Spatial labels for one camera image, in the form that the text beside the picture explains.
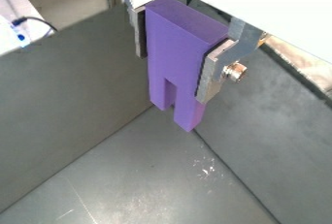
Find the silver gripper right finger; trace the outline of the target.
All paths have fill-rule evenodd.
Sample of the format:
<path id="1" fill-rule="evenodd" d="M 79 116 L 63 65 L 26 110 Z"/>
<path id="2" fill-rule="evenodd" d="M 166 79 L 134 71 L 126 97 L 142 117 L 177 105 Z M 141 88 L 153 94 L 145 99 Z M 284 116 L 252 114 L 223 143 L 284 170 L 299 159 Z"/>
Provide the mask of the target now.
<path id="1" fill-rule="evenodd" d="M 271 37 L 260 28 L 233 17 L 228 37 L 208 51 L 196 89 L 196 100 L 206 104 L 221 91 L 225 80 L 240 81 L 247 67 L 240 59 L 249 55 Z"/>

